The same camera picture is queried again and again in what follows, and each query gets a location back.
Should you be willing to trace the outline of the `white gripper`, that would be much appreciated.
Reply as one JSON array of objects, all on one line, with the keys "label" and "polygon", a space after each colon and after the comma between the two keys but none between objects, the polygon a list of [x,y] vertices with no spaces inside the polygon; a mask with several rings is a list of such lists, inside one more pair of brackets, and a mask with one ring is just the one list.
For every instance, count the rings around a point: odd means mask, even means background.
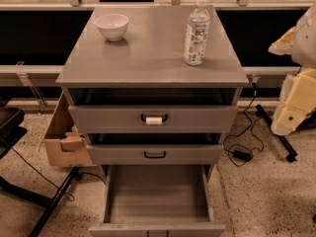
[{"label": "white gripper", "polygon": [[287,75],[281,87],[271,131],[276,135],[288,135],[296,131],[315,109],[316,70],[306,68],[297,76]]}]

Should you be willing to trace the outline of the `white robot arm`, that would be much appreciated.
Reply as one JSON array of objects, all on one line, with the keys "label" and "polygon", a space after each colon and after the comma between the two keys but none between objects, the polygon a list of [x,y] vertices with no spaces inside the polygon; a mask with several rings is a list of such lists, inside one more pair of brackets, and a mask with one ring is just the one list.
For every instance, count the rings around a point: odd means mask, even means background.
[{"label": "white robot arm", "polygon": [[271,44],[269,52],[288,54],[301,66],[296,76],[285,77],[271,124],[274,134],[288,135],[316,110],[316,3]]}]

